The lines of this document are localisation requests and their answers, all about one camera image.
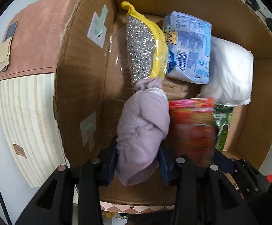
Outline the red snack bag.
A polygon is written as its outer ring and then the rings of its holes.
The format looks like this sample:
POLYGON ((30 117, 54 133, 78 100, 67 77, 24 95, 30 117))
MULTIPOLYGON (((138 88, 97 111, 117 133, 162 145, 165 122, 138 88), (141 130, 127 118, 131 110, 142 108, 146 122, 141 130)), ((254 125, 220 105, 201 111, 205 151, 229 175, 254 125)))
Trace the red snack bag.
POLYGON ((176 156, 185 157, 195 165, 211 164, 216 139, 212 98, 193 98, 169 101, 170 128, 167 146, 176 156))

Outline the green seaweed snack bag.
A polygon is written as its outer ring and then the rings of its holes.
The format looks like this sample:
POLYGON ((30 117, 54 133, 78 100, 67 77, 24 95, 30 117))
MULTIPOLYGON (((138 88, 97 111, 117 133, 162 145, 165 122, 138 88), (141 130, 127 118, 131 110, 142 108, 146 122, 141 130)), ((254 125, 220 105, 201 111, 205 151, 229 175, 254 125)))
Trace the green seaweed snack bag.
POLYGON ((220 152, 226 143, 227 135, 229 133, 229 125, 232 119, 233 107, 227 107, 223 105, 216 105, 214 118, 216 121, 216 126, 218 128, 217 141, 215 148, 220 152))

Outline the purple fuzzy cloth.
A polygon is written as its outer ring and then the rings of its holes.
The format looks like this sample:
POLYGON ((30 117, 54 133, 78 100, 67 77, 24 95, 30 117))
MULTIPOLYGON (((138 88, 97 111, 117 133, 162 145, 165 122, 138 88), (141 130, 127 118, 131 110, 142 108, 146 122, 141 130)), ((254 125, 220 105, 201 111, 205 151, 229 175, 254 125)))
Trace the purple fuzzy cloth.
POLYGON ((157 153, 170 126, 162 79, 142 79, 125 102, 117 126, 116 175, 124 186, 142 183, 158 167, 157 153))

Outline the white soft plastic bag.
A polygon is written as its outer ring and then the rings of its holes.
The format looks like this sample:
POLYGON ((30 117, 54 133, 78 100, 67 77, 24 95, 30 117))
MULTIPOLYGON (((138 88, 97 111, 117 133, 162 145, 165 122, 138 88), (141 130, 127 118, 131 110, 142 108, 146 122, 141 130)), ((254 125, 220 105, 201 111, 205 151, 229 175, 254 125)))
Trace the white soft plastic bag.
POLYGON ((251 101, 253 54, 233 42, 212 37, 209 83, 198 97, 213 98, 218 104, 235 107, 251 101))

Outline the yellow silver scrub sponge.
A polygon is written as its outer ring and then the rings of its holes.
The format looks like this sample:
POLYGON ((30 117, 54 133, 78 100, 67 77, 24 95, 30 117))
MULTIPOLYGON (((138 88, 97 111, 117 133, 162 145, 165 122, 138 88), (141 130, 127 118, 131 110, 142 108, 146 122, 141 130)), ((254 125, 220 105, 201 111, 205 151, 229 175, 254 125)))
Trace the yellow silver scrub sponge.
POLYGON ((132 87, 142 79, 166 75, 169 49, 161 28, 140 14, 129 2, 122 2, 126 14, 127 57, 132 87))

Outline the blue tissue pack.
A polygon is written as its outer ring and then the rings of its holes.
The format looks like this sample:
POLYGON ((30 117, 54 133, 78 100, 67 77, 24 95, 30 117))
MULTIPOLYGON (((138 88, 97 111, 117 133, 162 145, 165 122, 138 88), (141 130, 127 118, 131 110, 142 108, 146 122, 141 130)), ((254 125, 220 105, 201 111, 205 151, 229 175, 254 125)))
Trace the blue tissue pack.
POLYGON ((162 29, 169 49, 166 76, 208 84, 212 24, 192 15, 172 12, 164 18, 162 29))

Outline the checkered pink brown tablecloth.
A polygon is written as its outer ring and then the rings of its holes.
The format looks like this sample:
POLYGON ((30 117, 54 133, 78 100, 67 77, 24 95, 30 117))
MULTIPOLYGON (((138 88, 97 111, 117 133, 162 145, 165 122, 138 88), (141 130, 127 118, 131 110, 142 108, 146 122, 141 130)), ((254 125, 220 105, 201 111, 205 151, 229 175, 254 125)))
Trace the checkered pink brown tablecloth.
POLYGON ((100 202, 101 210, 114 213, 125 214, 148 214, 160 211, 173 210, 175 205, 170 206, 137 206, 137 205, 123 205, 113 204, 108 202, 100 202))

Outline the cream striped mat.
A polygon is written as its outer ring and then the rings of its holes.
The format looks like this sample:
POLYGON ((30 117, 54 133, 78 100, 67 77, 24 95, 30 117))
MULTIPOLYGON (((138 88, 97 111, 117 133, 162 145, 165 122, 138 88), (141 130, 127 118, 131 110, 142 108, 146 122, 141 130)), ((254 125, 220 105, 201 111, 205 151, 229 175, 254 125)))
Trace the cream striped mat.
POLYGON ((0 118, 6 141, 24 178, 40 187, 68 161, 54 117, 54 74, 0 81, 0 118))

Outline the beige folded cloth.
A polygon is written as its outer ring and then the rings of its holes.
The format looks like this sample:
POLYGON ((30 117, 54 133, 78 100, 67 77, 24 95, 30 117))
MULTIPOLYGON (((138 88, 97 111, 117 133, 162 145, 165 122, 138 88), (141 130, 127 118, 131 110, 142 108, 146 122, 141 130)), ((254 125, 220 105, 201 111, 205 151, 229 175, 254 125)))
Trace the beige folded cloth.
POLYGON ((10 48, 13 36, 9 37, 6 41, 0 44, 0 71, 9 65, 10 48))

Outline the pink cloth mat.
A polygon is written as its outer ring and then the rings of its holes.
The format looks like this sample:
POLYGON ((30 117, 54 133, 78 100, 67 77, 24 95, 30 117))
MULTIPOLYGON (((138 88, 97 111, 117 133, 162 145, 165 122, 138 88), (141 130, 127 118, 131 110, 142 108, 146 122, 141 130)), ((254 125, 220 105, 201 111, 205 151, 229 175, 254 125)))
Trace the pink cloth mat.
POLYGON ((54 73, 63 37, 77 0, 39 0, 11 20, 17 22, 10 64, 0 81, 22 76, 54 73))

